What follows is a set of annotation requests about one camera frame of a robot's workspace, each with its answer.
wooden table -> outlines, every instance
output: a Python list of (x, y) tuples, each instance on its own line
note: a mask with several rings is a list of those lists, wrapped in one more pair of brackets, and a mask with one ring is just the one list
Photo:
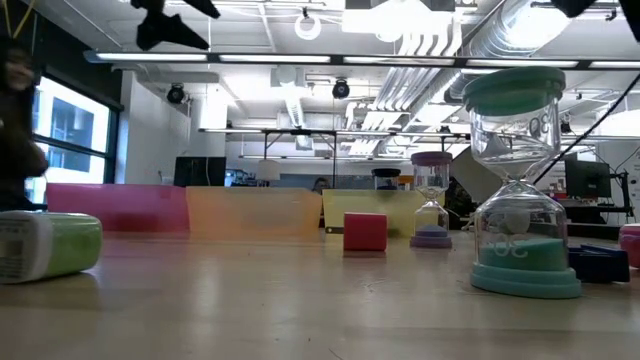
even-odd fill
[(469, 285), (455, 249), (107, 241), (89, 274), (0, 287), (0, 359), (639, 359), (640, 280), (534, 300)]

person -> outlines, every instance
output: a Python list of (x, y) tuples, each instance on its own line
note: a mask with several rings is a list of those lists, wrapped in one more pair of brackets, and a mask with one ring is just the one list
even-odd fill
[(313, 192), (322, 195), (322, 190), (330, 188), (327, 178), (319, 177), (313, 184)]
[(33, 140), (34, 94), (29, 51), (16, 40), (0, 37), (0, 211), (31, 209), (24, 182), (48, 168)]

red cube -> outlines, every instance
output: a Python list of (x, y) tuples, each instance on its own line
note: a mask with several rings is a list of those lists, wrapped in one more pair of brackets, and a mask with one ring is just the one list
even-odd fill
[(385, 251), (387, 249), (387, 215), (344, 214), (344, 250)]

window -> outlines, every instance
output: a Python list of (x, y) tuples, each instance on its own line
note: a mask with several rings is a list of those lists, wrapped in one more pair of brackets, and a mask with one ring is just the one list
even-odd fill
[(49, 169), (43, 177), (27, 180), (27, 197), (45, 202), (47, 182), (104, 183), (113, 163), (107, 149), (113, 115), (108, 107), (43, 77), (33, 102), (33, 128)]

hourglass lid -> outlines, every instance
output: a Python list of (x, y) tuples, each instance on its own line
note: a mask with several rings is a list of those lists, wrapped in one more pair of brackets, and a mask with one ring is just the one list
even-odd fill
[(453, 155), (444, 151), (424, 151), (411, 155), (411, 163), (417, 166), (450, 165)]
[(484, 116), (512, 116), (541, 109), (561, 99), (566, 87), (560, 69), (531, 66), (479, 77), (463, 91), (467, 111)]
[(373, 169), (371, 174), (375, 177), (398, 177), (400, 176), (399, 169)]

